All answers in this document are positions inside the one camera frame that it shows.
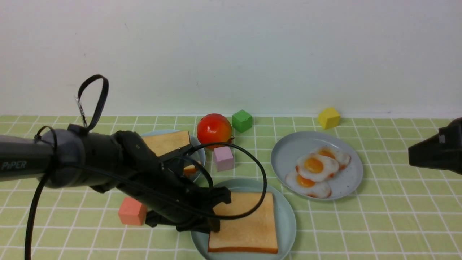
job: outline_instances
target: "toast slice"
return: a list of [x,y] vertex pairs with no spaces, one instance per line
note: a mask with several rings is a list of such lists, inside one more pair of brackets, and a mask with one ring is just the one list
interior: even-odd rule
[[[189,131],[179,131],[157,136],[143,136],[143,141],[157,156],[162,156],[173,150],[191,144]],[[184,168],[184,173],[189,176],[197,171],[194,165]]]
[[[261,193],[231,192],[231,203],[213,208],[217,215],[237,215],[252,209]],[[247,217],[220,220],[220,231],[210,232],[208,252],[278,253],[273,194],[267,192],[261,206]]]

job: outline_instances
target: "gray plate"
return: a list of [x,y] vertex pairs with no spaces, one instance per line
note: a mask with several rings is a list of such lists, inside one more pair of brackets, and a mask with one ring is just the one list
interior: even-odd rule
[[[263,183],[256,180],[232,179],[220,182],[214,187],[226,186],[232,192],[261,192]],[[267,186],[267,192],[274,195],[274,220],[276,221],[276,234],[278,237],[277,254],[263,253],[208,253],[208,234],[191,232],[191,238],[197,250],[207,260],[281,260],[290,252],[297,233],[295,214],[287,199],[274,189]]]
[[[178,132],[178,131],[179,130],[170,130],[170,129],[155,130],[155,131],[152,131],[152,132],[149,132],[149,133],[142,134],[141,136],[157,136],[157,135],[163,135],[163,134],[168,134],[168,133],[173,133],[173,132]],[[191,136],[190,140],[191,140],[191,144],[194,145],[194,146],[201,144],[199,142],[199,140],[197,139],[197,137],[195,137],[195,136]],[[203,148],[196,151],[195,153],[193,153],[191,155],[191,158],[193,158],[196,161],[200,161],[202,166],[205,166],[206,157],[205,157],[205,151],[204,151]],[[196,181],[197,178],[200,176],[200,174],[201,174],[201,172],[198,171],[195,174],[191,175],[190,179],[192,181]]]
[[[325,145],[342,149],[351,156],[350,164],[328,181],[332,189],[332,195],[329,198],[312,198],[289,188],[286,185],[285,178],[290,171],[295,170],[297,158]],[[302,131],[283,137],[276,143],[271,152],[271,165],[279,181],[287,189],[295,194],[315,200],[332,200],[344,197],[356,190],[363,179],[363,164],[356,151],[339,138],[320,132]]]

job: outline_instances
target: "wooden block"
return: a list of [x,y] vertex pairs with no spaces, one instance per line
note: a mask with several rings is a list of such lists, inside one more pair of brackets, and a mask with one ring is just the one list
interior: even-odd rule
[[244,133],[245,131],[252,128],[252,123],[252,116],[244,110],[241,110],[232,115],[231,118],[232,127],[240,133]]
[[126,197],[119,209],[119,218],[124,225],[142,226],[147,207],[132,197]]
[[232,156],[231,149],[227,146],[218,147],[213,150],[213,161],[217,167],[217,172],[234,168],[234,157]]
[[340,114],[333,107],[326,108],[319,114],[318,122],[324,129],[336,127],[340,123]]

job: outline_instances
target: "black cable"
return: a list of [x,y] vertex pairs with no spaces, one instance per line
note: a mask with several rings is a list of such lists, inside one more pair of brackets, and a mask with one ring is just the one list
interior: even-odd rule
[[[42,141],[45,143],[49,143],[46,141],[41,140],[40,133],[45,129],[49,128],[51,133],[53,134],[53,157],[54,162],[56,163],[56,152],[58,150],[58,138],[56,136],[56,132],[53,128],[49,126],[43,126],[35,135],[34,139],[36,141]],[[32,232],[34,229],[34,221],[35,221],[35,214],[37,212],[38,207],[38,200],[40,199],[40,195],[42,194],[43,188],[45,187],[45,183],[48,181],[50,174],[53,172],[53,169],[46,171],[43,175],[42,179],[37,185],[37,189],[35,189],[34,197],[32,198],[32,202],[30,203],[29,209],[29,216],[27,218],[27,225],[26,225],[26,234],[25,234],[25,241],[24,241],[24,259],[31,260],[32,256]]]
[[115,179],[115,180],[117,180],[117,181],[119,181],[119,182],[121,182],[121,183],[123,183],[125,185],[131,186],[134,189],[140,190],[141,192],[144,192],[147,195],[155,197],[155,198],[157,198],[157,199],[159,199],[159,200],[161,200],[161,201],[163,201],[165,203],[169,203],[169,204],[171,204],[173,206],[181,208],[182,210],[185,210],[185,211],[187,211],[189,213],[196,214],[196,215],[199,215],[199,216],[208,217],[208,218],[215,218],[215,219],[222,219],[222,220],[233,220],[233,219],[240,219],[240,218],[246,217],[246,216],[254,213],[260,207],[260,205],[263,203],[263,200],[265,198],[266,189],[267,189],[267,178],[266,178],[265,169],[263,168],[263,165],[261,165],[261,163],[251,153],[249,153],[248,151],[246,151],[245,149],[243,149],[243,148],[241,148],[241,147],[239,147],[237,145],[226,143],[226,142],[225,143],[214,142],[214,143],[206,144],[205,146],[204,145],[201,145],[201,146],[206,147],[206,146],[217,145],[217,144],[218,145],[225,145],[225,146],[234,147],[234,148],[244,152],[247,156],[252,158],[252,160],[255,161],[255,163],[261,169],[261,173],[263,175],[263,190],[261,192],[260,200],[257,202],[257,204],[252,209],[250,209],[249,211],[247,211],[245,213],[238,214],[238,215],[231,215],[231,216],[210,214],[209,212],[199,210],[197,208],[191,207],[190,205],[187,205],[187,204],[184,204],[182,202],[176,201],[176,200],[174,200],[174,199],[172,199],[172,198],[170,198],[170,197],[168,197],[168,196],[166,196],[166,195],[164,195],[162,193],[159,193],[159,192],[157,192],[155,190],[152,190],[152,189],[150,189],[150,188],[148,188],[148,187],[146,187],[144,185],[141,185],[141,184],[139,184],[137,182],[134,182],[132,180],[129,180],[129,179],[126,179],[124,177],[115,175],[115,174],[113,174],[111,172],[106,172],[106,171],[102,171],[102,170],[100,170],[98,168],[94,168],[94,167],[90,167],[90,166],[86,166],[86,165],[75,164],[75,163],[65,163],[65,164],[62,164],[62,167],[80,168],[80,169],[83,169],[83,170],[92,171],[92,172],[95,172],[97,174],[100,174],[100,175]]
[[190,163],[192,163],[204,175],[205,179],[207,180],[208,187],[213,188],[213,180],[212,180],[212,177],[210,176],[210,173],[208,173],[208,171],[200,163],[198,163],[196,160],[194,160],[191,157],[186,157],[183,155],[174,157],[174,159],[175,158],[178,158],[184,161],[189,161]]

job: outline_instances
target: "red tomato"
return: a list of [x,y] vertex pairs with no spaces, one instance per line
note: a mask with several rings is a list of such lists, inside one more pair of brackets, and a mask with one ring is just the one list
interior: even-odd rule
[[[197,124],[197,139],[201,144],[211,142],[228,142],[231,143],[232,127],[228,119],[220,114],[208,114],[204,116]],[[210,150],[223,145],[208,146]]]

